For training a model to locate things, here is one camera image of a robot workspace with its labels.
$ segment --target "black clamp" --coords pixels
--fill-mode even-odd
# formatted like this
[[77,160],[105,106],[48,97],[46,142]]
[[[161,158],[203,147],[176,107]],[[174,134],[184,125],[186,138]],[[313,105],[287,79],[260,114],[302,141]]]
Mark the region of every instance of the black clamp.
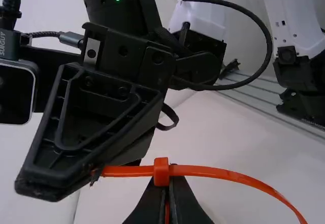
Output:
[[[221,70],[221,62],[214,54],[207,51],[179,58],[176,62],[174,76],[192,83],[214,84]],[[172,80],[169,88],[182,90],[187,88],[187,86]]]
[[168,187],[154,185],[150,180],[138,205],[123,224],[170,223],[170,224],[213,224],[205,213],[186,178],[171,177]]

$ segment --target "black plastic bracket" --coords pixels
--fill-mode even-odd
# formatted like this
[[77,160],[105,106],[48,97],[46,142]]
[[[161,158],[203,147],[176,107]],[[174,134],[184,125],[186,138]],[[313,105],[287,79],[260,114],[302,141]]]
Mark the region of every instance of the black plastic bracket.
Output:
[[[177,59],[175,76],[193,83],[214,84],[220,74],[226,43],[218,41],[193,30],[183,29],[173,34],[182,41],[191,55]],[[187,88],[172,80],[170,88]]]
[[325,93],[287,89],[280,97],[282,104],[276,107],[280,113],[325,131]]
[[325,50],[309,59],[297,56],[292,46],[279,48],[278,58],[273,63],[281,86],[297,91],[325,91]]
[[[100,25],[84,28],[79,63],[58,69],[15,182],[19,194],[59,201],[93,182],[96,168],[135,162],[150,146],[174,72],[173,54],[166,46]],[[83,66],[89,39],[100,45],[95,65]]]

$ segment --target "white table surface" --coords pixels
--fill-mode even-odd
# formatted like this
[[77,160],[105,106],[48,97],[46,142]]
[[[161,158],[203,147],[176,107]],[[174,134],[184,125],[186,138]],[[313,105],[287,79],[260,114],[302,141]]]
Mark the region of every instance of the white table surface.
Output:
[[[309,224],[323,223],[323,142],[213,92],[194,94],[176,112],[179,125],[169,132],[156,131],[144,165],[151,165],[155,157],[168,156],[171,163],[237,171],[273,186]],[[298,223],[286,206],[256,189],[222,180],[187,179],[216,224]],[[148,181],[102,178],[94,187],[84,187],[75,224],[122,223]]]

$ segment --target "black cable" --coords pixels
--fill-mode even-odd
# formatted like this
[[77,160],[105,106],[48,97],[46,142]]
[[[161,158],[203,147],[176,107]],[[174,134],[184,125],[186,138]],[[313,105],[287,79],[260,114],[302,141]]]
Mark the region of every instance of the black cable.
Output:
[[33,38],[43,38],[43,37],[57,37],[57,38],[59,38],[60,32],[41,31],[41,32],[27,33],[26,35],[31,35]]
[[212,3],[212,4],[217,4],[217,5],[221,5],[221,6],[225,6],[225,7],[230,7],[232,9],[235,9],[243,14],[245,14],[246,16],[250,17],[262,30],[265,39],[266,39],[266,43],[267,43],[267,54],[265,56],[265,60],[263,62],[263,64],[261,65],[261,67],[249,78],[237,82],[237,83],[233,83],[233,84],[229,84],[229,85],[205,85],[205,84],[197,84],[197,83],[192,83],[189,82],[187,80],[184,80],[182,78],[173,76],[173,79],[183,83],[184,85],[188,86],[190,89],[196,90],[196,91],[202,91],[202,90],[228,90],[228,89],[234,89],[234,88],[239,88],[242,87],[252,81],[254,81],[256,78],[258,78],[264,71],[265,69],[268,67],[271,57],[272,57],[272,53],[273,53],[273,42],[272,42],[272,36],[268,30],[268,28],[265,26],[265,24],[262,22],[262,20],[257,17],[254,13],[252,13],[250,10],[239,6],[237,4],[231,3],[231,2],[227,2],[227,1],[223,1],[223,0],[182,0],[184,2],[202,2],[202,3]]

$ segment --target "black object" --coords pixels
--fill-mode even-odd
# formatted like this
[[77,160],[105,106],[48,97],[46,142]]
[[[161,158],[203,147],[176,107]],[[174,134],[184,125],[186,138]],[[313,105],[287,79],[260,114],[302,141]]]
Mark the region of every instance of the black object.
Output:
[[232,73],[235,70],[239,69],[240,63],[238,62],[237,59],[234,59],[233,61],[231,61],[227,66],[225,66],[223,68],[223,70],[221,71],[220,75],[219,75],[219,79],[222,80],[223,78],[225,78],[227,75],[229,75],[230,73]]
[[268,28],[265,26],[265,24],[259,17],[257,17],[250,10],[248,10],[242,6],[239,6],[237,4],[227,2],[224,0],[182,0],[182,1],[184,1],[184,2],[202,2],[202,3],[211,3],[211,4],[221,5],[221,6],[232,8],[234,10],[237,10],[237,11],[245,14],[246,16],[251,18],[260,27],[261,31],[263,32],[265,39],[266,39],[266,43],[267,43],[267,53],[266,53],[264,62],[262,63],[261,67],[252,76],[250,76],[249,78],[247,78],[243,81],[240,81],[240,82],[237,82],[234,84],[217,85],[217,86],[210,85],[210,84],[200,84],[200,83],[194,83],[194,82],[188,81],[188,80],[183,79],[178,76],[173,76],[174,81],[177,81],[179,84],[183,84],[183,86],[186,86],[186,87],[196,90],[196,91],[202,91],[202,90],[219,91],[219,90],[228,90],[228,89],[242,87],[242,86],[254,81],[256,78],[258,78],[265,71],[265,69],[268,67],[271,57],[272,57],[273,41],[272,41],[272,36],[271,36]]
[[169,187],[155,186],[152,178],[134,211],[123,224],[166,223],[166,202],[170,205],[170,224],[214,223],[198,203],[186,178],[172,177]]
[[[20,44],[11,62],[30,61],[38,68],[33,104],[35,112],[44,112],[15,181],[19,194],[59,201],[94,183],[95,170],[104,165],[138,164],[155,128],[169,130],[179,120],[163,107],[167,89],[185,88],[186,78],[202,90],[219,75],[225,43],[211,44],[214,40],[186,31],[184,25],[181,39],[188,47],[182,46],[177,34],[162,28],[154,0],[85,0],[85,4],[91,22],[83,25],[83,37],[69,32],[18,33]],[[254,14],[242,12],[265,27]],[[263,32],[268,41],[267,29]],[[81,55],[30,46],[32,38],[47,36],[81,48]],[[170,85],[173,74],[183,82]],[[158,123],[162,109],[173,125]]]
[[298,56],[294,46],[280,47],[273,66],[281,86],[277,110],[325,130],[325,50],[313,59]]
[[[58,201],[87,184],[102,163],[133,162],[150,145],[175,66],[169,48],[93,23],[83,27],[80,59],[97,37],[95,66],[60,67],[16,180],[20,194]],[[127,55],[120,54],[121,46]],[[36,195],[35,189],[42,191]]]
[[34,111],[38,74],[39,69],[33,62],[0,58],[0,123],[29,121]]
[[145,36],[161,21],[155,0],[84,0],[90,22]]
[[17,18],[21,18],[20,0],[3,0],[0,6],[0,28],[14,30]]
[[[213,85],[219,77],[226,43],[193,30],[181,30],[173,34],[184,42],[191,55],[178,58],[174,77],[196,84]],[[180,90],[187,84],[173,79],[170,88]]]
[[18,60],[20,32],[0,28],[0,58]]

